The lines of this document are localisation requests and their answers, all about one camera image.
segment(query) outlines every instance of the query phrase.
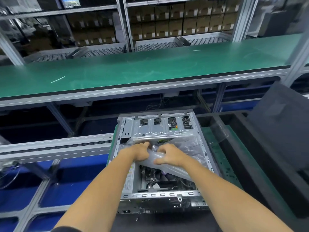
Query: dark sleeve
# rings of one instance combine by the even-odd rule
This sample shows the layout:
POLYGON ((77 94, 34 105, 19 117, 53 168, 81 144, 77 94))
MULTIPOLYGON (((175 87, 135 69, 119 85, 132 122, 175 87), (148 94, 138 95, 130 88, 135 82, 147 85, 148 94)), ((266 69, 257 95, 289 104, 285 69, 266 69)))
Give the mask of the dark sleeve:
POLYGON ((51 232, 82 232, 82 231, 68 226, 60 226, 53 229, 51 232))

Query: green tabletop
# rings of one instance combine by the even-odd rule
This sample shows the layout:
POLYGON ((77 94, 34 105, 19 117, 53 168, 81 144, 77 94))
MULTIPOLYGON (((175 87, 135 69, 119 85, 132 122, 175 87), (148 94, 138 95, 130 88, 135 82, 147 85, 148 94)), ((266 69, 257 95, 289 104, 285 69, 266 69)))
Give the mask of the green tabletop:
POLYGON ((300 34, 0 67, 0 98, 285 66, 300 34))

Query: person's right hand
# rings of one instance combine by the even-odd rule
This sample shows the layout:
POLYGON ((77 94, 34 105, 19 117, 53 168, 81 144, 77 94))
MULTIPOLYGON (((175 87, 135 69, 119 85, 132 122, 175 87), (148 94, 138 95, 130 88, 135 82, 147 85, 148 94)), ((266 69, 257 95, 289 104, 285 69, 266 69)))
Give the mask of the person's right hand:
POLYGON ((170 164, 177 167, 182 167, 187 158, 190 158, 174 144, 164 144, 159 147, 158 152, 165 153, 162 158, 154 160, 154 164, 170 164))

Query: white line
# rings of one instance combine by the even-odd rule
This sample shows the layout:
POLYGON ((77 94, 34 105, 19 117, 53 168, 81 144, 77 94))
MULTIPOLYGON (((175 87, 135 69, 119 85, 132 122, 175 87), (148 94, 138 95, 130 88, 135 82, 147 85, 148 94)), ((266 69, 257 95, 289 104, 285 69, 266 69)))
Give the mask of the white line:
MULTIPOLYGON (((62 77, 62 78, 65 78, 65 76, 62 77)), ((59 78, 58 80, 61 80, 62 78, 59 78)), ((54 82, 56 82, 56 81, 58 81, 58 80, 54 80, 54 81, 52 81, 51 83, 54 83, 54 82)))

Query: forearm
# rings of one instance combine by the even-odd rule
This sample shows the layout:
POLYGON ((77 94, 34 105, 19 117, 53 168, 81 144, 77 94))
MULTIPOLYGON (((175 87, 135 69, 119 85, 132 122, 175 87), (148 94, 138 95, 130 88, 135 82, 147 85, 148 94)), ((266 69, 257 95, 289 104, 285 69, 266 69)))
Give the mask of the forearm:
POLYGON ((133 156, 120 151, 63 215, 56 227, 110 231, 133 156))
POLYGON ((292 231, 253 197, 203 167, 191 157, 184 161, 223 231, 292 231))

